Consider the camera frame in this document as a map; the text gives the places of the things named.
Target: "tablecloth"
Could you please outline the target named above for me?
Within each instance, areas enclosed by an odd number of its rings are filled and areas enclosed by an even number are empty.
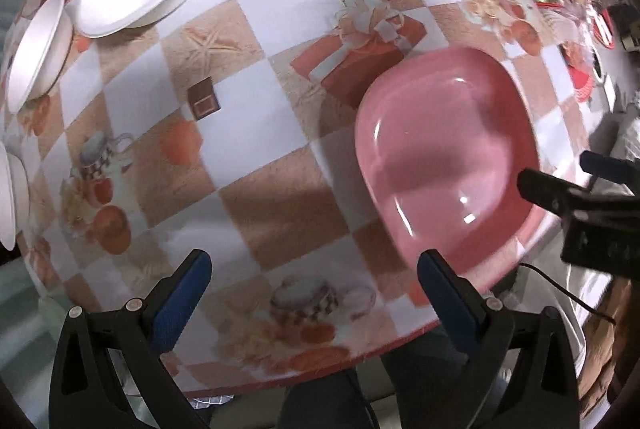
[[[42,1],[16,18],[2,91]],[[190,396],[310,379],[416,337],[436,317],[369,198],[353,123],[377,75],[453,43],[502,63],[543,170],[579,178],[582,114],[532,0],[187,0],[147,27],[76,33],[49,94],[0,109],[30,184],[18,244],[36,285],[117,309],[206,250],[212,281],[162,356]],[[466,277],[492,285],[543,216]]]

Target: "pink plastic dish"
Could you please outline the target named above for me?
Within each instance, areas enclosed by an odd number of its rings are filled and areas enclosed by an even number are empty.
[[[438,249],[466,273],[531,210],[516,189],[518,172],[540,166],[527,111],[509,73],[480,50],[449,47],[380,75],[360,104],[355,143],[373,201],[411,268],[422,251]]]

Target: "screw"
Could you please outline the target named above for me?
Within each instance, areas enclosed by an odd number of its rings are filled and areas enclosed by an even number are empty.
[[[72,319],[76,319],[76,317],[79,317],[81,313],[82,308],[80,306],[74,306],[73,308],[71,308],[71,310],[69,310],[69,317],[71,317]]]
[[[499,312],[500,310],[502,310],[502,301],[500,301],[495,297],[489,297],[486,300],[486,305],[489,308],[489,310],[493,310],[495,312]]]
[[[140,308],[142,308],[142,299],[135,298],[127,301],[127,310],[130,312],[137,312]]]

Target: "dark pants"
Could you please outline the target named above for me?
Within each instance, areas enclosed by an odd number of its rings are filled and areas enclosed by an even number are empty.
[[[437,327],[414,341],[382,355],[396,389],[402,429],[424,429],[441,408],[462,369],[466,355]],[[486,422],[500,402],[506,383],[496,380],[476,420]],[[348,369],[287,388],[277,429],[371,429],[358,377]]]

